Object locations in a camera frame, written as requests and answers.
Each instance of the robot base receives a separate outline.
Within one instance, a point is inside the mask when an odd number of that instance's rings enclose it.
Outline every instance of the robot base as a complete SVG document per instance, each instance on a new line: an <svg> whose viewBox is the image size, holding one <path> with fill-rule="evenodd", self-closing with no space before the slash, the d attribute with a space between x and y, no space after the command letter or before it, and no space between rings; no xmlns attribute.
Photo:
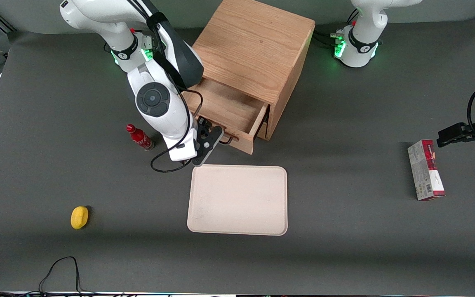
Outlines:
<svg viewBox="0 0 475 297"><path fill-rule="evenodd" d="M371 58L375 56L379 44L377 43L373 49L369 49L366 53L359 53L358 49L349 41L349 38L345 38L352 28L352 25L348 25L337 30L334 34L337 38L337 46L334 49L333 56L347 66L360 68L366 66Z"/></svg>

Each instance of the table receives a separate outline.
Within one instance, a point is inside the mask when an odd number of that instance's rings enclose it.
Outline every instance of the table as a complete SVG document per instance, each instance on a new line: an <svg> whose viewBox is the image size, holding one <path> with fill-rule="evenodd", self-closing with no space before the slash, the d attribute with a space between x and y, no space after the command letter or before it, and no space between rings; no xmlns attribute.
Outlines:
<svg viewBox="0 0 475 297"><path fill-rule="evenodd" d="M189 42L198 33L181 31ZM0 79L0 290L33 290L73 255L89 290L475 295L475 144L437 149L447 197L426 203L406 151L466 120L475 19L390 24L362 69L313 42L272 140L258 139L252 156L213 152L207 163L287 169L281 237L188 231L191 168L152 172L164 143L151 153L131 143L128 123L156 133L100 37L11 37ZM92 206L81 231L69 224L77 205ZM73 284L66 262L45 288Z"/></svg>

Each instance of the drawer handle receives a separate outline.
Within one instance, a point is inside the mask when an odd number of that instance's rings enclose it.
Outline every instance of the drawer handle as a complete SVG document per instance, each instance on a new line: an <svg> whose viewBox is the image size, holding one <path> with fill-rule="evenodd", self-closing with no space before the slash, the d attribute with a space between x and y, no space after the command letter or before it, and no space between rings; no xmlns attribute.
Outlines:
<svg viewBox="0 0 475 297"><path fill-rule="evenodd" d="M219 144L220 144L220 145L229 145L229 144L232 142L232 140L234 140L234 137L230 137L230 138L229 138L227 141L225 141L225 142L219 141Z"/></svg>

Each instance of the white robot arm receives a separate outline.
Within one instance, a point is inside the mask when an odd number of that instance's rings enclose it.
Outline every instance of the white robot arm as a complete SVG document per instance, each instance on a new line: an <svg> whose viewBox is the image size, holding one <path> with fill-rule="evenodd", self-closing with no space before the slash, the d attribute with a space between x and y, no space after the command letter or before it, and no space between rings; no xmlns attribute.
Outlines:
<svg viewBox="0 0 475 297"><path fill-rule="evenodd" d="M349 24L337 30L333 37L339 38L334 57L345 65L359 68L375 56L379 37L388 24L384 11L392 7L407 7L422 0L351 0L359 12L355 26Z"/></svg>
<svg viewBox="0 0 475 297"><path fill-rule="evenodd" d="M64 0L60 13L73 28L96 32L107 42L128 74L139 113L162 134L170 159L202 165L223 130L209 132L211 124L204 119L199 127L188 110L181 91L201 81L203 64L164 15L149 0ZM133 32L126 22L145 23L154 36Z"/></svg>

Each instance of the wooden drawer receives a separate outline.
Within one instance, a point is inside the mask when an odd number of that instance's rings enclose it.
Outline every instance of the wooden drawer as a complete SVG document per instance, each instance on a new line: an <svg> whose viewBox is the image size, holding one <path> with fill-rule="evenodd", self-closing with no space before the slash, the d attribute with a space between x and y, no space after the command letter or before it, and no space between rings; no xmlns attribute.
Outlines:
<svg viewBox="0 0 475 297"><path fill-rule="evenodd" d="M204 98L199 115L225 130L221 141L232 137L230 146L252 154L254 138L262 126L269 104L205 78L191 90L200 92ZM183 95L192 113L195 112L199 96L190 92L183 92Z"/></svg>

